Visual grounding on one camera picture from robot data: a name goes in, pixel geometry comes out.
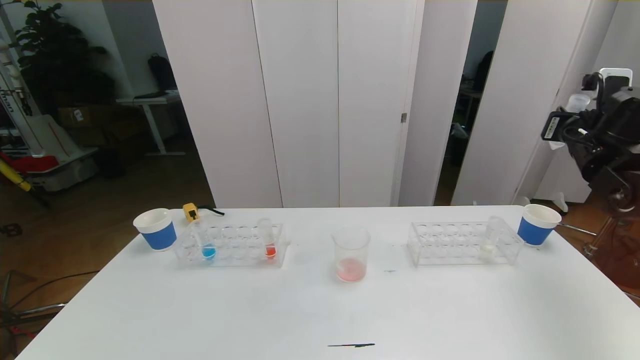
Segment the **yellow object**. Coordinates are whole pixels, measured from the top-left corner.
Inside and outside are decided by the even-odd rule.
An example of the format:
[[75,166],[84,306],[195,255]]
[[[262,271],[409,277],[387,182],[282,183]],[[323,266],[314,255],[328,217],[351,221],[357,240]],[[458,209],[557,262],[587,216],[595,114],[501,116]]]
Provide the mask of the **yellow object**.
[[184,217],[187,218],[187,223],[191,223],[192,221],[200,218],[198,208],[192,202],[182,205],[182,210],[184,210]]
[[19,188],[28,192],[31,190],[31,184],[29,184],[25,179],[20,176],[9,164],[0,160],[0,173],[6,176],[12,183],[16,184]]

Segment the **blue liquid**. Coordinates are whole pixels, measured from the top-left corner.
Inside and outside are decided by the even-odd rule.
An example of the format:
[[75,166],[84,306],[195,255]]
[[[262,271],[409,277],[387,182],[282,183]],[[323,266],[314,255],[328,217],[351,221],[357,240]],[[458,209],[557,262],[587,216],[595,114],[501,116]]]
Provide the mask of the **blue liquid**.
[[212,259],[216,255],[216,249],[211,244],[204,245],[202,249],[202,255],[207,259]]

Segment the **green leaves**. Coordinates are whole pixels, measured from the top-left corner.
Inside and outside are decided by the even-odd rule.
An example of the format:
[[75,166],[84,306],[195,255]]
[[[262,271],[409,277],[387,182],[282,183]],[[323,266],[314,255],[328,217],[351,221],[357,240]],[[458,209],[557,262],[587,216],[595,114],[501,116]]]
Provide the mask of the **green leaves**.
[[18,63],[22,77],[45,113],[56,113],[56,99],[65,94],[72,102],[101,103],[114,98],[115,82],[94,64],[107,54],[91,46],[77,27],[62,22],[61,3],[42,8],[34,1],[24,6],[25,26],[16,31],[16,43],[24,56]]

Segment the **cardboard box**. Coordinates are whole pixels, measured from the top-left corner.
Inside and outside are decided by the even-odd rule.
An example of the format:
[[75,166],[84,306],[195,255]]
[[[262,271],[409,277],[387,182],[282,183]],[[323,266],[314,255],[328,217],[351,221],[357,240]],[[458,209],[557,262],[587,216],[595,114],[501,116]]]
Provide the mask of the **cardboard box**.
[[147,121],[141,117],[122,119],[101,127],[67,129],[80,146],[113,149],[120,161],[131,164],[151,150],[152,141]]
[[105,126],[132,117],[144,117],[144,114],[138,108],[122,105],[89,105],[58,109],[60,126],[66,129]]

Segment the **white cup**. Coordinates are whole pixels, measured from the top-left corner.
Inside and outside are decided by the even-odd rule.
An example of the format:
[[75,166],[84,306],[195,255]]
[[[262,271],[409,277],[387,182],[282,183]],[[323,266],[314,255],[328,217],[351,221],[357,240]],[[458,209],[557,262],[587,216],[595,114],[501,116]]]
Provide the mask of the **white cup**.
[[146,211],[133,220],[133,226],[156,251],[167,250],[175,242],[175,228],[168,209]]
[[529,245],[539,246],[547,239],[562,216],[552,208],[529,204],[524,207],[518,235]]

